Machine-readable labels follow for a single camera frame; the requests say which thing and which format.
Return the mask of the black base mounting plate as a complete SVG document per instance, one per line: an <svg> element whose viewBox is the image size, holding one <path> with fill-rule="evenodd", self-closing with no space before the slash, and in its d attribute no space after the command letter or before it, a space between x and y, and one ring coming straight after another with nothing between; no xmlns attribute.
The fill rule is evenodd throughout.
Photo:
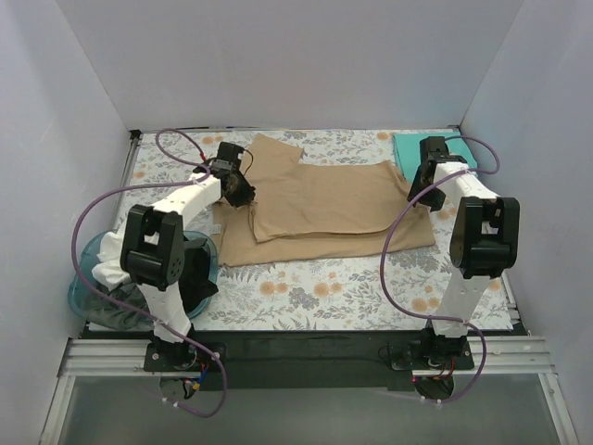
<svg viewBox="0 0 593 445"><path fill-rule="evenodd" d="M469 339L421 331L201 331L189 345L152 339L144 369L162 375L206 373L206 390L388 388L411 390L415 371L472 370Z"/></svg>

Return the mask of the aluminium extrusion rail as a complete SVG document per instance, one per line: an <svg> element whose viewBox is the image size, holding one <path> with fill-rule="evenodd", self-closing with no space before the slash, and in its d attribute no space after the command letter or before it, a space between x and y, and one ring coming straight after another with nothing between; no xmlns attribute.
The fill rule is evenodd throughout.
<svg viewBox="0 0 593 445"><path fill-rule="evenodd" d="M58 375L62 376L173 376L173 372L146 371L146 339L75 339L68 342ZM485 375L554 374L543 337L486 339Z"/></svg>

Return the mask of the black crumpled t shirt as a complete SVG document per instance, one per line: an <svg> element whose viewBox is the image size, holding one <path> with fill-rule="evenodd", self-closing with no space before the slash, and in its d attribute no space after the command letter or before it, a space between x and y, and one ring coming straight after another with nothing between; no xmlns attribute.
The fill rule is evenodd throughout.
<svg viewBox="0 0 593 445"><path fill-rule="evenodd" d="M179 288L185 313L194 319L218 293L218 252L212 240L194 231L184 233L184 266Z"/></svg>

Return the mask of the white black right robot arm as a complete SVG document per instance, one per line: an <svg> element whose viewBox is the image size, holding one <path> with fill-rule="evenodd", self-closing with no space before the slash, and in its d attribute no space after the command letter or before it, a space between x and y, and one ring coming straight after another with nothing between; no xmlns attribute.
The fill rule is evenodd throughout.
<svg viewBox="0 0 593 445"><path fill-rule="evenodd" d="M456 207L449 242L452 273L433 318L409 345L407 357L429 368L461 362L470 366L467 333L489 283L517 258L520 204L483 185L465 158L449 152L444 136L420 142L420 159L408 201L431 211L448 199Z"/></svg>

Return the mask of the folded teal t shirt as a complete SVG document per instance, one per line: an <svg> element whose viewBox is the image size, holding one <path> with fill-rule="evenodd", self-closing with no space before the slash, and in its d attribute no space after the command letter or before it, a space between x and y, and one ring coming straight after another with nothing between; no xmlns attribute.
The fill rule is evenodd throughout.
<svg viewBox="0 0 593 445"><path fill-rule="evenodd" d="M470 168L476 168L476 160L473 158L466 143L459 138L459 135L459 132L395 133L393 140L396 164L405 179L410 183L413 181L416 171L421 164L420 142L429 136L442 136L445 138L455 136L455 139L447 142L449 152L454 155L462 156L467 161Z"/></svg>

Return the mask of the tan t shirt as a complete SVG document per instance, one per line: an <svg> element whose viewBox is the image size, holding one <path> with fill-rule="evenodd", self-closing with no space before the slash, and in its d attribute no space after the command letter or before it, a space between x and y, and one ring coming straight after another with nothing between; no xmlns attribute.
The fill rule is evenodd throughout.
<svg viewBox="0 0 593 445"><path fill-rule="evenodd" d="M249 150L254 201L213 208L221 265L364 257L435 243L427 209L406 208L410 185L392 161L307 164L302 148L262 133Z"/></svg>

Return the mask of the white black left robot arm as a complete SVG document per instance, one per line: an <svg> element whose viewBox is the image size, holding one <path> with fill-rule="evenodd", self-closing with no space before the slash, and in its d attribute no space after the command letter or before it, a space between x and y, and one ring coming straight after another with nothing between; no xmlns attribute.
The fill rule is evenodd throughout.
<svg viewBox="0 0 593 445"><path fill-rule="evenodd" d="M194 169L190 184L150 205L128 212L120 267L138 285L154 317L152 341L157 355L179 371L198 356L186 339L193 331L190 314L213 297L216 249L205 235L184 230L209 205L223 199L235 208L251 204L256 189L242 165L248 150L222 142L215 157Z"/></svg>

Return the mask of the white crumpled t shirt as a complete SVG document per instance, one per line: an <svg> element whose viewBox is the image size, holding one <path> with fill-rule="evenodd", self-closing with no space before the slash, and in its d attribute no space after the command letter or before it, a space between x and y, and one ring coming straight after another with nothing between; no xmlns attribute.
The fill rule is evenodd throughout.
<svg viewBox="0 0 593 445"><path fill-rule="evenodd" d="M124 288L136 288L130 275L120 266L126 223L116 231L107 232L101 239L96 255L98 263L92 269L93 278L107 290L107 293Z"/></svg>

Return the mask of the floral patterned table mat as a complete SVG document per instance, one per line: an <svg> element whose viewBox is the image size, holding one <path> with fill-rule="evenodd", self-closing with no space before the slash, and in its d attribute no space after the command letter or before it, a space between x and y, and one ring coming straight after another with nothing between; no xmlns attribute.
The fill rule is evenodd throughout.
<svg viewBox="0 0 593 445"><path fill-rule="evenodd" d="M188 162L212 156L220 142L249 146L255 131L145 133L120 210L165 196L165 184L184 180ZM448 244L456 210L446 203L431 216L435 243L377 256L222 266L219 293L196 318L209 330L414 330L423 327L446 290Z"/></svg>

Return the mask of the grey crumpled t shirt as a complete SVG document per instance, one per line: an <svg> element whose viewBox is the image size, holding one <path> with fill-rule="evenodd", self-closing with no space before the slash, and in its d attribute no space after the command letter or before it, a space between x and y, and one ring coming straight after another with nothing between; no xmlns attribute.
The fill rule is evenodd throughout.
<svg viewBox="0 0 593 445"><path fill-rule="evenodd" d="M114 299L148 312L145 298L138 286L134 283L121 285L111 291L108 291L102 285L98 285L97 287L101 292L106 293ZM148 317L136 311L123 308L106 299L102 299L90 291L87 291L87 296L82 301L82 310L89 322L117 331L133 329L150 330L154 326Z"/></svg>

